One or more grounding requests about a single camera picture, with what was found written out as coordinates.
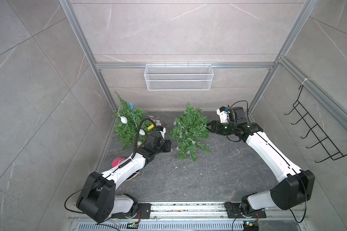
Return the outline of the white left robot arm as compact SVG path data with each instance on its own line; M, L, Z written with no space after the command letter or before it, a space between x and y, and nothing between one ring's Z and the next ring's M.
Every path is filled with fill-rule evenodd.
M169 153L171 141L164 138L164 132L153 132L137 151L119 165L103 173L92 172L76 202L76 208L102 223L114 215L134 217L138 212L138 201L128 194L116 195L116 190L126 180L150 163L156 154Z

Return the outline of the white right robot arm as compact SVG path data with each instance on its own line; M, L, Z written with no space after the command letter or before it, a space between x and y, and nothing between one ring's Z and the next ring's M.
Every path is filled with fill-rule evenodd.
M310 170L303 170L285 156L257 123L249 122L242 107L223 106L216 113L219 120L209 122L207 129L226 137L235 135L239 141L249 145L268 165L278 181L268 191L244 196L240 204L241 215L251 217L265 208L290 210L311 199L314 174Z

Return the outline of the small green christmas tree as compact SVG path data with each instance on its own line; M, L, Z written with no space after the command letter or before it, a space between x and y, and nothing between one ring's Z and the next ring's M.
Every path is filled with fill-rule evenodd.
M211 152L209 145L203 142L210 137L210 132L206 128L207 122L203 110L193 108L190 103L187 103L183 114L174 119L174 128L170 131L170 135L177 142L179 160L189 157L192 161L197 161L197 149Z
M122 149L133 149L135 147L136 135L140 129L146 132L145 136L139 135L138 142L143 142L148 134L156 132L157 129L153 128L148 130L147 128L153 124L151 118L146 117L147 112L139 107L134 107L132 110L128 102L123 100L121 96L115 92L120 106L115 112L114 117L116 118L117 124L115 125L115 133L117 134L117 142L122 143ZM125 116L128 119L127 124L122 124L120 117Z

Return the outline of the clear bulb string light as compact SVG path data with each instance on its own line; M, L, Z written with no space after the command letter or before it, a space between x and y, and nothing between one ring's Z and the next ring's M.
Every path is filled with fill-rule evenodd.
M174 121L174 128L170 134L177 141L179 151L184 153L196 150L199 140L209 137L204 125L182 122L179 118Z

